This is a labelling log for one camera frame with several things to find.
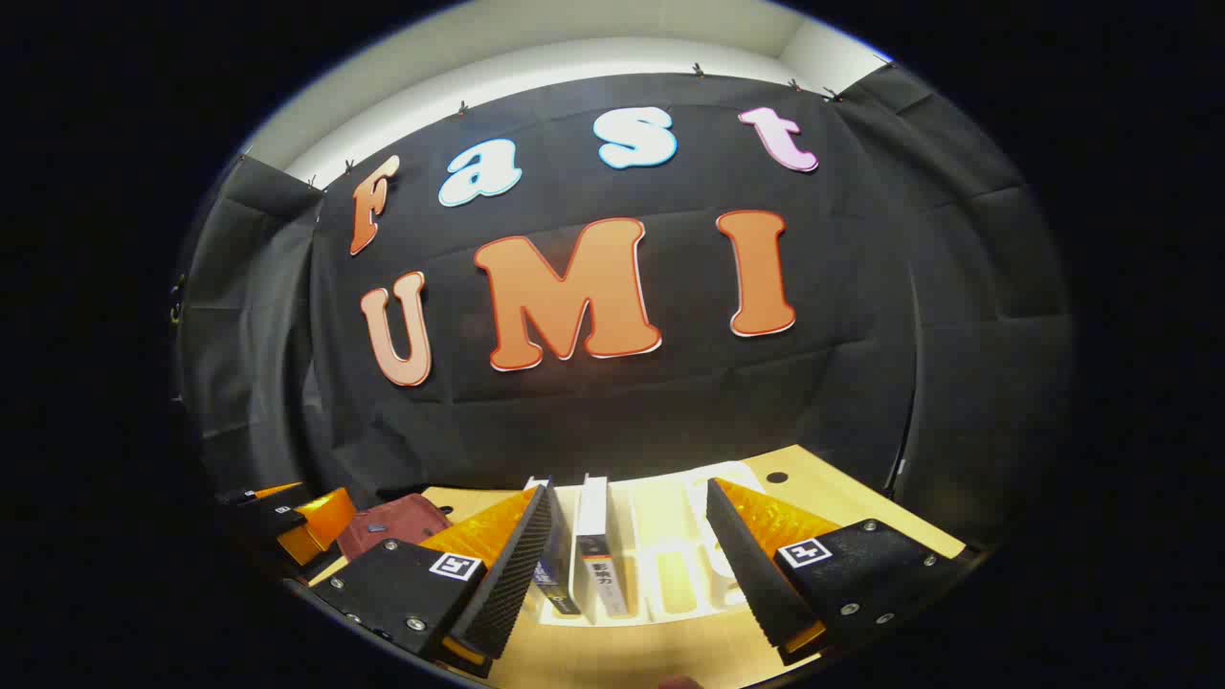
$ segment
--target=red bag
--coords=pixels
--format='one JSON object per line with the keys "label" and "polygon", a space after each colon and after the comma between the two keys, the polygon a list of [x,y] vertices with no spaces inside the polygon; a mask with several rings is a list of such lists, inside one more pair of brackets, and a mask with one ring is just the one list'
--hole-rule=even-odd
{"label": "red bag", "polygon": [[385,538],[420,543],[451,526],[451,520],[434,503],[417,493],[358,512],[336,539],[341,553],[353,561]]}

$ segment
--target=white organizer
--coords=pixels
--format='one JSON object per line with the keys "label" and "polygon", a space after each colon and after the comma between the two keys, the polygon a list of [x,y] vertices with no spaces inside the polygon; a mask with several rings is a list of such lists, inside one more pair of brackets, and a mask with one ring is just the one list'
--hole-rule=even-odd
{"label": "white organizer", "polygon": [[[762,492],[757,477],[742,462],[610,482],[630,617],[608,615],[578,548],[571,542],[570,591],[583,614],[560,615],[548,603],[530,606],[538,622],[559,626],[636,626],[706,617],[742,606],[744,593],[706,521],[706,482],[714,477]],[[556,488],[572,539],[579,488]],[[662,568],[668,570],[666,575],[660,574]]]}

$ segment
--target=orange letter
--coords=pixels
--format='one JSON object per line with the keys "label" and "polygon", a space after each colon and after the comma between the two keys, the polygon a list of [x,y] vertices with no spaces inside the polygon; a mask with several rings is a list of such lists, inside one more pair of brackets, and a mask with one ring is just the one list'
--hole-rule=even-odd
{"label": "orange letter", "polygon": [[387,380],[396,385],[420,385],[430,375],[430,338],[425,333],[425,316],[421,314],[421,287],[425,276],[410,272],[396,281],[392,292],[404,308],[404,326],[408,330],[408,351],[405,360],[396,353],[391,342],[391,329],[387,325],[387,291],[371,289],[361,298],[361,313],[366,314],[366,327],[370,330],[370,345],[375,349],[375,360]]}
{"label": "orange letter", "polygon": [[659,329],[647,321],[638,281],[638,240],[646,234],[633,218],[610,218],[583,228],[560,278],[526,237],[485,244],[473,256],[489,273],[497,349],[490,364],[501,371],[529,369],[544,359],[528,340],[532,319],[561,360],[575,354],[578,329],[592,305],[587,353],[600,359],[644,354],[659,347]]}
{"label": "orange letter", "polygon": [[379,233],[375,216],[382,215],[383,204],[387,202],[387,180],[385,178],[394,177],[398,169],[399,156],[392,156],[353,191],[353,200],[356,201],[358,208],[353,216],[350,256],[356,256],[366,248],[366,244],[375,240],[375,234]]}
{"label": "orange letter", "polygon": [[783,295],[783,266],[778,260],[783,218],[766,211],[731,211],[714,224],[731,238],[736,253],[740,309],[731,316],[731,332],[753,337],[795,325],[795,309]]}

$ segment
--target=white wall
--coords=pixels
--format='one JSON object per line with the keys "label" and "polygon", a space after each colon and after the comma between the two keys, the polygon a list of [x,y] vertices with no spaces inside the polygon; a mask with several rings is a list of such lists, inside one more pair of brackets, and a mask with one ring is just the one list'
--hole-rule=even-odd
{"label": "white wall", "polygon": [[779,61],[796,74],[796,82],[805,89],[824,94],[822,87],[840,93],[876,71],[884,64],[882,58],[889,59],[831,26],[810,20],[796,29]]}
{"label": "white wall", "polygon": [[[387,27],[396,23],[396,12]],[[664,38],[777,59],[805,16],[769,0],[467,0],[388,33],[294,94],[247,141],[284,169],[396,93],[499,55],[567,40]]]}
{"label": "white wall", "polygon": [[[867,60],[875,63],[871,69],[881,65],[858,43],[846,47],[840,42],[838,47],[842,51],[864,53]],[[831,50],[810,51],[823,58],[832,54]],[[796,55],[801,60],[807,56],[801,49],[796,50]],[[666,38],[597,38],[554,43],[473,63],[401,91],[325,136],[290,163],[285,172],[303,180],[315,177],[315,186],[323,188],[344,173],[345,159],[361,161],[388,143],[453,115],[461,101],[472,108],[513,93],[597,76],[692,74],[693,63],[701,64],[702,71],[710,75],[775,83],[795,78],[806,89],[821,86],[777,59],[723,45]],[[859,59],[855,69],[860,63],[864,60]],[[848,67],[839,74],[850,74],[855,69]],[[837,88],[833,83],[829,87]]]}

